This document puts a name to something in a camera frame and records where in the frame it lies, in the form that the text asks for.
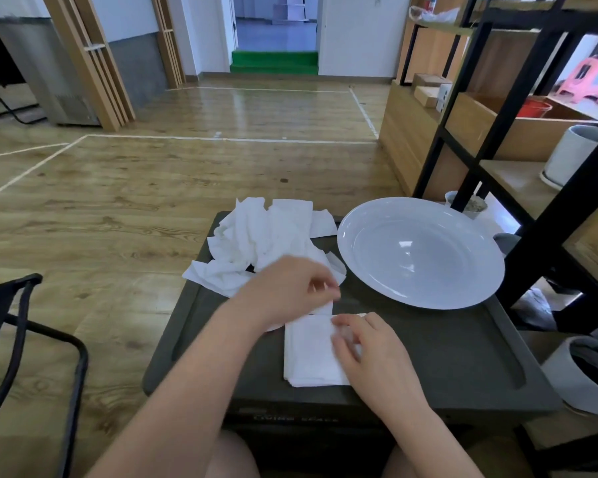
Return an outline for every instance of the doorway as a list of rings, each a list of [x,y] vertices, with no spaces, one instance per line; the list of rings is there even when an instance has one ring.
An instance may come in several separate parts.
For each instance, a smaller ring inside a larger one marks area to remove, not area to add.
[[[320,0],[232,0],[231,72],[318,73]]]

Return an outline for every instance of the dark gray table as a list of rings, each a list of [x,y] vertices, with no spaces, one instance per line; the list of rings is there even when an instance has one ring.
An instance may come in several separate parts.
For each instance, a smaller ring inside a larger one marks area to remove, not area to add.
[[[227,214],[215,217],[209,235]],[[326,252],[339,254],[336,237],[313,241]],[[198,260],[211,258],[204,242]],[[561,407],[560,398],[495,297],[460,310],[427,310],[375,292],[350,271],[341,291],[334,312],[381,314],[406,345],[432,408],[448,424],[515,426]],[[144,375],[146,394],[155,390],[225,300],[186,281]],[[283,355],[283,329],[259,339],[239,377],[227,420],[379,424],[349,386],[290,386],[283,379]]]

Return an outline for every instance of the right hand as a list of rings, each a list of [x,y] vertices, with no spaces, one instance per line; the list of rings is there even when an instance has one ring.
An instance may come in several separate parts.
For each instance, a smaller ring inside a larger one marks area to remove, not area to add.
[[[354,342],[361,344],[357,358],[340,333],[332,336],[335,354],[350,384],[388,427],[404,412],[429,409],[405,346],[380,316],[342,313],[332,317],[332,323],[349,326]]]

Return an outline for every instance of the white plate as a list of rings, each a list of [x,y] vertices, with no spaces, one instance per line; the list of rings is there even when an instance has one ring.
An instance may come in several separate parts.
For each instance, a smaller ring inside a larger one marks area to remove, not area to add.
[[[337,244],[364,283],[417,307],[476,305],[494,294],[505,273],[501,251],[476,222],[425,199],[363,203],[339,225]]]

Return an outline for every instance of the green steps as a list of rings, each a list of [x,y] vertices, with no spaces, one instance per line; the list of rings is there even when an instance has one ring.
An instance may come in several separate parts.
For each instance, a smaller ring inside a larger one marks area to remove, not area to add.
[[[233,52],[232,73],[319,75],[316,51],[243,51]]]

